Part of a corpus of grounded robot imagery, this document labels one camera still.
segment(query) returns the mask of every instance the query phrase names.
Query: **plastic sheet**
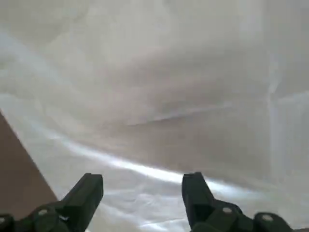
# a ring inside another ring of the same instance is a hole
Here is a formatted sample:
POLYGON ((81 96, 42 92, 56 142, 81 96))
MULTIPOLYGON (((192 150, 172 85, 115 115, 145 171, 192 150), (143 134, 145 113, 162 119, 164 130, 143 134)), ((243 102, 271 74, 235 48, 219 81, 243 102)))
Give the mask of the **plastic sheet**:
POLYGON ((308 1, 2 0, 0 109, 98 231, 189 231, 183 173, 308 226, 308 1))

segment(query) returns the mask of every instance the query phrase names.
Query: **dark green clamp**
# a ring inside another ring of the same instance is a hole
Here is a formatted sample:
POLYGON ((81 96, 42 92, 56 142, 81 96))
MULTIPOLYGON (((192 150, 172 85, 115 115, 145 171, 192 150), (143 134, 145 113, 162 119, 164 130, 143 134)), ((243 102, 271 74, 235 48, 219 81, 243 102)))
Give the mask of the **dark green clamp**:
POLYGON ((87 173, 63 200, 42 205, 26 218, 0 215, 0 232, 84 232, 102 197, 102 176, 87 173))
POLYGON ((291 232, 278 215, 258 213, 251 219, 241 209, 214 198, 202 173, 185 174, 183 202, 191 232, 291 232))

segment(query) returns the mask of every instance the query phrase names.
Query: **white surface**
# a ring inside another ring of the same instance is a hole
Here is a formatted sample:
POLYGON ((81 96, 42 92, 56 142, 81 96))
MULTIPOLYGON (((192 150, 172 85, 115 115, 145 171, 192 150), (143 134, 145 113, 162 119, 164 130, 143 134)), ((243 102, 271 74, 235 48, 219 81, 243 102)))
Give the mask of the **white surface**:
POLYGON ((58 197, 104 175, 92 232, 188 232, 192 171, 309 226, 308 7, 2 0, 0 109, 58 197))

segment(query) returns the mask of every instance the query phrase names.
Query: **screw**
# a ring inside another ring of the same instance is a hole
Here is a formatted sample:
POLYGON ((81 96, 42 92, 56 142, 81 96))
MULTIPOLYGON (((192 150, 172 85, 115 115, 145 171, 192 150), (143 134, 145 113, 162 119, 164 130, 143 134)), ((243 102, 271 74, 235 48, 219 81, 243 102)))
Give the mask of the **screw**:
POLYGON ((230 213, 232 213, 232 210, 228 207, 224 207, 223 212, 225 212, 226 214, 230 214, 230 213))
POLYGON ((271 215, 268 215, 268 214, 264 214, 263 216, 262 216, 262 219, 264 220, 264 221, 273 221, 274 219, 272 218, 272 216, 271 215))
POLYGON ((45 215, 45 214, 47 214, 47 209, 41 209, 39 212, 38 212, 38 215, 40 215, 40 216, 43 216, 43 215, 45 215))

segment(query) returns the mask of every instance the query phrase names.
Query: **white fabric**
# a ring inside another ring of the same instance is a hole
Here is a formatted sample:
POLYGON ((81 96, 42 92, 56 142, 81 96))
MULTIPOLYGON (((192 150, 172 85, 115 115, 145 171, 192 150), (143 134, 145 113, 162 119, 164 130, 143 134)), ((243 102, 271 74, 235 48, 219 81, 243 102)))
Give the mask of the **white fabric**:
POLYGON ((309 226, 307 0, 2 0, 0 109, 98 231, 188 232, 180 181, 309 226))

